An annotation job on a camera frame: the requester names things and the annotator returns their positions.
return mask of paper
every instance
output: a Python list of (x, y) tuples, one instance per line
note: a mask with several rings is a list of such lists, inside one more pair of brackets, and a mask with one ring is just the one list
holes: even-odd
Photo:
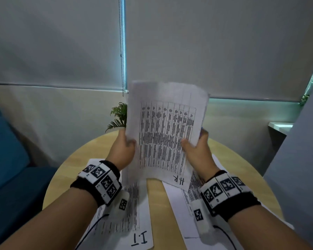
[[(220, 169), (227, 171), (221, 165), (221, 163), (219, 162), (215, 155), (212, 155), (212, 157), (214, 162)], [(190, 249), (233, 250), (234, 249), (233, 245), (231, 244), (227, 236), (219, 229), (216, 229), (214, 231), (210, 239), (201, 239), (198, 234), (193, 213), (192, 210), (190, 209), (189, 204), (192, 201), (201, 198), (199, 194), (199, 188), (201, 187), (201, 185), (203, 185), (203, 183), (204, 183), (203, 180), (197, 175), (196, 172), (192, 174), (192, 179), (188, 191), (184, 191), (179, 188), (175, 188), (174, 186), (169, 185), (167, 183), (163, 183), (163, 186), (166, 190), (168, 199), (171, 204), (171, 208), (174, 212), (176, 221), (181, 231), (184, 243), (186, 244), (188, 250)], [(281, 221), (293, 229), (292, 225), (283, 220)], [(221, 227), (228, 234), (228, 236), (231, 238), (237, 249), (243, 249), (241, 244), (236, 239), (235, 235), (232, 233), (228, 223), (225, 222), (219, 215), (216, 218), (212, 219), (212, 223), (213, 225), (218, 225), (219, 227)]]
[[(103, 159), (90, 159), (88, 164)], [(134, 183), (123, 189), (130, 193), (128, 209), (125, 218), (114, 221), (101, 219), (92, 229), (78, 250), (93, 249), (134, 249), (146, 250), (153, 247), (150, 207), (147, 196), (146, 180)], [(97, 209), (85, 234), (103, 215), (105, 205)]]
[(128, 183), (157, 178), (188, 190), (192, 167), (181, 139), (197, 144), (208, 93), (182, 83), (129, 83), (126, 134), (137, 141)]

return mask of seat cushion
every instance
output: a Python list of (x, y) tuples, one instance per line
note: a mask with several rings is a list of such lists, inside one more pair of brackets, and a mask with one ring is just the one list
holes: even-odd
[(0, 113), (0, 187), (28, 164), (27, 152)]
[(52, 167), (28, 167), (0, 189), (0, 244), (42, 210)]

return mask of person's left arm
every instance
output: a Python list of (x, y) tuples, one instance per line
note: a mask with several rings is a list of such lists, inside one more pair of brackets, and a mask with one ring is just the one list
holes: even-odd
[[(121, 129), (106, 158), (118, 170), (134, 156), (134, 141), (127, 142)], [(86, 190), (70, 188), (0, 245), (0, 250), (75, 249), (97, 210)]]

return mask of tabletop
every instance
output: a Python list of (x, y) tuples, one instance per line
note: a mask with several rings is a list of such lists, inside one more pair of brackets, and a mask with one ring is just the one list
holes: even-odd
[[(90, 158), (107, 157), (117, 133), (118, 131), (110, 132), (89, 141), (64, 161), (47, 188), (43, 209), (69, 189), (77, 174), (86, 166)], [(213, 154), (230, 173), (237, 175), (264, 205), (277, 216), (283, 218), (276, 197), (253, 166), (217, 141), (209, 139), (208, 144)], [(170, 246), (172, 249), (186, 249), (162, 182), (148, 179), (147, 192), (154, 249), (169, 249)]]

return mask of cable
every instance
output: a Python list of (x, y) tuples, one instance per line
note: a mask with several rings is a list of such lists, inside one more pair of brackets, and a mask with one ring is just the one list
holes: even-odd
[(82, 242), (85, 240), (85, 238), (87, 237), (87, 235), (92, 231), (92, 229), (94, 228), (94, 226), (104, 217), (108, 217), (109, 214), (104, 214), (102, 217), (100, 217), (95, 224), (93, 224), (93, 226), (89, 229), (89, 231), (86, 233), (86, 235), (82, 238), (82, 240), (80, 241), (80, 243), (76, 246), (75, 250), (77, 250), (79, 248), (79, 246), (82, 244)]
[(227, 234), (223, 229), (221, 229), (221, 228), (220, 228), (219, 226), (217, 226), (217, 225), (214, 225), (213, 227), (214, 227), (214, 228), (218, 228), (219, 230), (221, 230), (221, 231), (227, 236), (227, 238), (229, 239), (229, 241), (232, 243), (234, 249), (237, 250), (237, 248), (235, 247), (233, 241), (231, 240), (231, 238), (228, 236), (228, 234)]

